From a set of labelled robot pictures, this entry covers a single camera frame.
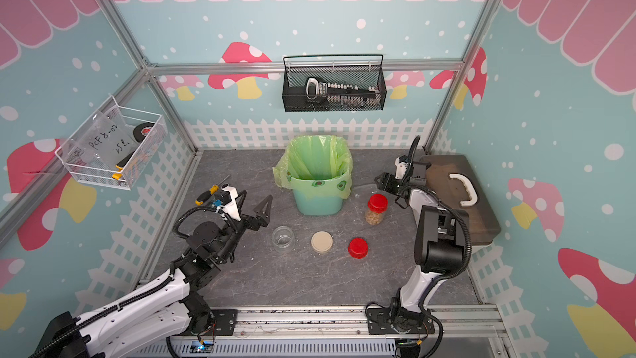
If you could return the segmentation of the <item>yellow utility knife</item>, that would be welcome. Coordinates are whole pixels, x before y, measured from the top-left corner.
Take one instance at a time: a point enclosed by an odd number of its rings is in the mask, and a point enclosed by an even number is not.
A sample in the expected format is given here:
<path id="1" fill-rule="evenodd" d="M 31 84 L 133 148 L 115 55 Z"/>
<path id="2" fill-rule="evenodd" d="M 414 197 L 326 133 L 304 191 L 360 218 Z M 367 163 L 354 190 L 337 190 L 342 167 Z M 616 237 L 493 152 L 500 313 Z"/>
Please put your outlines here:
<path id="1" fill-rule="evenodd" d="M 116 165 L 116 172 L 112 174 L 112 179 L 118 182 L 128 182 L 134 169 L 134 152 L 131 152 Z"/>

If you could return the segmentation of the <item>peanut jar beige lid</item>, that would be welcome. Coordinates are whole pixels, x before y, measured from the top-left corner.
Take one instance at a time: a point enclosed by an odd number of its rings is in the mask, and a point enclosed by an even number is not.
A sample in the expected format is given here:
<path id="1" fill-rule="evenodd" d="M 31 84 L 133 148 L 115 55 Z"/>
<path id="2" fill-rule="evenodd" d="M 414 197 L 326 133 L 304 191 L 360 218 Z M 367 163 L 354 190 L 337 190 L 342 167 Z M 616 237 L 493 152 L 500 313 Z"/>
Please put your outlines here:
<path id="1" fill-rule="evenodd" d="M 295 245 L 296 237 L 289 227 L 287 226 L 279 226 L 277 227 L 272 234 L 272 243 L 273 247 L 279 252 L 287 252 L 290 251 Z"/>

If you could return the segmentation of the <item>clear wall bin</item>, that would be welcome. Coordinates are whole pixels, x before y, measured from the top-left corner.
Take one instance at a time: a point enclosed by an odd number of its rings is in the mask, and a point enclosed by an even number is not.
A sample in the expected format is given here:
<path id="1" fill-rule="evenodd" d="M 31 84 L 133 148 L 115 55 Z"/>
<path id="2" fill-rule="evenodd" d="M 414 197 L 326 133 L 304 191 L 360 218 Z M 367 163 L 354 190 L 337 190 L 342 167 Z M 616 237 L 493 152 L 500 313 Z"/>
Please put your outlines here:
<path id="1" fill-rule="evenodd" d="M 133 129 L 152 122 L 150 134 L 138 143 Z M 130 191 L 141 178 L 168 134 L 161 114 L 122 106 L 110 96 L 99 109 L 56 149 L 56 157 L 76 182 Z M 128 182 L 112 179 L 116 165 L 134 152 L 134 169 Z"/>

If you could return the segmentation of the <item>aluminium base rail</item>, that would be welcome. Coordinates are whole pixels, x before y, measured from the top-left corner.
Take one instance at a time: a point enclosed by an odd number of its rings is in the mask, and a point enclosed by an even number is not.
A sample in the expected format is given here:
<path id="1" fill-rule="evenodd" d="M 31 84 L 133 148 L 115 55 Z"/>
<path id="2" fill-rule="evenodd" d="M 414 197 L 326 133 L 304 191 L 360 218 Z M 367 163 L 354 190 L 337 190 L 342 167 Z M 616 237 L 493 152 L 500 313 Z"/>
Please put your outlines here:
<path id="1" fill-rule="evenodd" d="M 415 337 L 433 340 L 443 337 L 506 336 L 503 320 L 493 305 L 433 305 L 427 315 L 402 324 L 390 319 L 389 310 L 372 304 L 329 307 L 244 307 L 238 309 L 204 307 L 195 313 L 183 303 L 149 314 L 132 308 L 112 313 L 84 315 L 80 333 L 90 340 L 89 354 L 124 357 L 169 336 L 187 333 L 196 339 L 216 343 L 220 337 L 233 338 L 354 338 L 366 336 Z"/>

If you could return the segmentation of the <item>peanut jar red lid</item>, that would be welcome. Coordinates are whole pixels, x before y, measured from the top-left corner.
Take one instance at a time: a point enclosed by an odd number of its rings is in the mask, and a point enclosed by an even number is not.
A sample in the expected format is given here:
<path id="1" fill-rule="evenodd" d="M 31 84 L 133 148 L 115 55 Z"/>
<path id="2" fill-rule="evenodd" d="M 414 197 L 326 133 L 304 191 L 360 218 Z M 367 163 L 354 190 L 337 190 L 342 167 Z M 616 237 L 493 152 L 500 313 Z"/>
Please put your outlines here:
<path id="1" fill-rule="evenodd" d="M 369 197 L 367 202 L 368 210 L 365 213 L 365 220 L 369 225 L 379 225 L 385 216 L 389 207 L 387 197 L 382 194 L 374 194 Z"/>

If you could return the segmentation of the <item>green trash bin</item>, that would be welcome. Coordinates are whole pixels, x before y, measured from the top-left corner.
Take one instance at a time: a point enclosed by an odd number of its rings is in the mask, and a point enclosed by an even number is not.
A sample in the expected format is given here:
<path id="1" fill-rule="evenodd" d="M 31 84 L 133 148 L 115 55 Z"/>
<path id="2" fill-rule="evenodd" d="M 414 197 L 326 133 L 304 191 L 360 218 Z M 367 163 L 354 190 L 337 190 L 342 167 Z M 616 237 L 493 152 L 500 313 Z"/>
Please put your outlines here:
<path id="1" fill-rule="evenodd" d="M 346 176 L 326 180 L 292 177 L 290 183 L 299 212 L 307 216 L 337 214 L 351 189 L 351 180 Z"/>

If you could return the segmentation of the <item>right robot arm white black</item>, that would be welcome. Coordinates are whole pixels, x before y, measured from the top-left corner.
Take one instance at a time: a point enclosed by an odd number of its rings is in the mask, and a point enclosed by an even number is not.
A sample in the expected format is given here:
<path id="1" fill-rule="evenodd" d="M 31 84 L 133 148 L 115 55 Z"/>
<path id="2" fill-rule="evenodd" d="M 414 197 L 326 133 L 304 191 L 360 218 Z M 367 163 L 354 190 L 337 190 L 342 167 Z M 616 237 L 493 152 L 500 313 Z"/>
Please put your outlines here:
<path id="1" fill-rule="evenodd" d="M 371 334 L 440 335 L 442 329 L 428 307 L 430 300 L 445 281 L 464 273 L 470 261 L 469 216 L 445 204 L 427 185 L 426 170 L 431 164 L 415 160 L 419 142 L 415 137 L 409 153 L 396 160 L 394 174 L 385 172 L 375 179 L 379 190 L 412 212 L 417 233 L 412 276 L 389 306 L 369 303 L 365 307 Z"/>

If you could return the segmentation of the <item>black tape roll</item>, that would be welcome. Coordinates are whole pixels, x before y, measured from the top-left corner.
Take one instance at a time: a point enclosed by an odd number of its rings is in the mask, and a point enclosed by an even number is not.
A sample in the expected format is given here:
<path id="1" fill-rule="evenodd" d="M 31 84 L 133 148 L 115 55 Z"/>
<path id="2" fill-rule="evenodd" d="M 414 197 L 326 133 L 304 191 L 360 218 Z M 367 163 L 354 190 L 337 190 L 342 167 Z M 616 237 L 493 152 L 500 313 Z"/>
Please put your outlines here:
<path id="1" fill-rule="evenodd" d="M 144 141 L 144 139 L 150 134 L 152 128 L 155 126 L 152 122 L 144 122 L 138 124 L 133 129 L 133 136 L 138 143 Z"/>

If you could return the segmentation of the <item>green plastic bin liner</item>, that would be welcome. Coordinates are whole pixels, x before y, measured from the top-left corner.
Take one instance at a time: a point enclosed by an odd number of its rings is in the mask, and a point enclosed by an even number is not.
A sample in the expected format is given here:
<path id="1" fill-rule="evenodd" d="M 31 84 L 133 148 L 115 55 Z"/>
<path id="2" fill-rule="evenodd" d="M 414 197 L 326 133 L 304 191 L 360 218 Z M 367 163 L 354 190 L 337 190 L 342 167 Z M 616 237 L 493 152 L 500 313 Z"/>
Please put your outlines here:
<path id="1" fill-rule="evenodd" d="M 334 135 L 294 138 L 273 168 L 278 187 L 307 199 L 345 200 L 353 186 L 354 160 L 345 139 Z"/>

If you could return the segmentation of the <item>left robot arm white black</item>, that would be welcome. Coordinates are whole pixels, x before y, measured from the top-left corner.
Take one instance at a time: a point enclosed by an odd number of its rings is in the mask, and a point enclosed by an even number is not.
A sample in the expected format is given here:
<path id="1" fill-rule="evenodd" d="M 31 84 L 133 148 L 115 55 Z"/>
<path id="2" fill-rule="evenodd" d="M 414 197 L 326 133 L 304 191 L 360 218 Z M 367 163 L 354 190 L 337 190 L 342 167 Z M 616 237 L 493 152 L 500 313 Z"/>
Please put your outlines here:
<path id="1" fill-rule="evenodd" d="M 224 187 L 179 217 L 172 234 L 187 249 L 142 287 L 77 317 L 61 313 L 47 325 L 36 357 L 124 357 L 154 342 L 189 331 L 201 339 L 218 322 L 199 290 L 235 260 L 247 230 L 269 225 L 273 196 L 241 212 L 247 192 Z"/>

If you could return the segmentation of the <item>socket wrench set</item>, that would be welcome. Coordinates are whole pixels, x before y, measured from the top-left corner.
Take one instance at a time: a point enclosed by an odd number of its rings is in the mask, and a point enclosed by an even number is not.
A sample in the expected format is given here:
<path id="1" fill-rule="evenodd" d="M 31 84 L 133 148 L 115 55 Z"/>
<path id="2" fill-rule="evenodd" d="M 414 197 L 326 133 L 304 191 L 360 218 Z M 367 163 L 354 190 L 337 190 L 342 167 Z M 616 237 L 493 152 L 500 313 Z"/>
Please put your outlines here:
<path id="1" fill-rule="evenodd" d="M 383 103 L 382 92 L 375 86 L 363 89 L 358 85 L 326 82 L 315 77 L 306 81 L 305 98 L 308 103 L 319 104 L 326 109 L 378 109 Z"/>

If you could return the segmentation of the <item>brown lidded tool box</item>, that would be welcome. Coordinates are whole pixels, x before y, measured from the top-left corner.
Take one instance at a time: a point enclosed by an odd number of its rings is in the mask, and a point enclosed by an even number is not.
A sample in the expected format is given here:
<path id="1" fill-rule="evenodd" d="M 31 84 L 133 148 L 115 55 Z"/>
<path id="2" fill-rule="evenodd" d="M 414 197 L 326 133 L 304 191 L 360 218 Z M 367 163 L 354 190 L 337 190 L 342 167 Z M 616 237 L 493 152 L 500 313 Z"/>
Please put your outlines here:
<path id="1" fill-rule="evenodd" d="M 467 157 L 427 155 L 421 161 L 431 164 L 425 172 L 427 185 L 445 204 L 468 214 L 473 251 L 490 247 L 501 226 Z"/>

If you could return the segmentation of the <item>yellow black screwdriver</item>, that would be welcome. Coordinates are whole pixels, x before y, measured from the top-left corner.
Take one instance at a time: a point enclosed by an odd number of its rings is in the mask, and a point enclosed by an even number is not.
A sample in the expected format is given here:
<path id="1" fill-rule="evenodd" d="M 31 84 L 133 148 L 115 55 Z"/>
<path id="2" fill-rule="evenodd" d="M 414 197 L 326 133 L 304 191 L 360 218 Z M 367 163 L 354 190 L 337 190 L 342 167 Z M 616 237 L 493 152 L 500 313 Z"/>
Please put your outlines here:
<path id="1" fill-rule="evenodd" d="M 230 175 L 226 176 L 219 183 L 213 185 L 213 187 L 211 187 L 209 190 L 202 192 L 202 194 L 200 194 L 195 200 L 195 204 L 197 206 L 202 206 L 206 202 L 208 202 L 208 200 L 210 200 L 210 198 L 215 194 L 215 192 L 218 192 L 218 190 L 220 190 L 220 187 L 222 187 L 224 183 L 230 179 L 230 177 L 231 177 Z"/>

